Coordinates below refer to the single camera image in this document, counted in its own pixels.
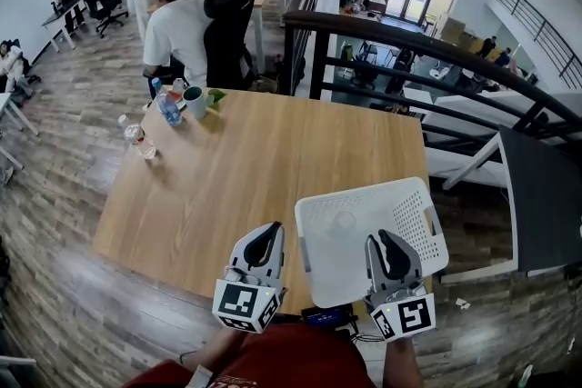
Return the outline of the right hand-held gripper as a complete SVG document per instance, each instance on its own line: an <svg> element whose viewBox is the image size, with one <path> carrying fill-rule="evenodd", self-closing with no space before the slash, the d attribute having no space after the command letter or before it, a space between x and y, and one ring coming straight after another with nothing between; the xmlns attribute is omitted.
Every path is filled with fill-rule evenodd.
<svg viewBox="0 0 582 388"><path fill-rule="evenodd" d="M378 241L369 235L365 241L366 273L369 289L363 301L377 330L385 341L395 341L424 333L436 327L435 296L426 289L419 254L406 240L380 230L386 248L386 264ZM412 282L389 287L389 281Z"/></svg>

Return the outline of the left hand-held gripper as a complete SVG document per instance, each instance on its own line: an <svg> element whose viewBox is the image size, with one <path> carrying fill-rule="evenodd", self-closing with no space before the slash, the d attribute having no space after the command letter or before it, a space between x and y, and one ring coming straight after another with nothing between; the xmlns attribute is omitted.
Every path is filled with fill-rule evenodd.
<svg viewBox="0 0 582 388"><path fill-rule="evenodd" d="M224 327L262 333L282 305L286 288L279 280L285 261L285 228L264 224L236 242L225 277L216 280L212 314ZM266 277L244 271L267 271Z"/></svg>

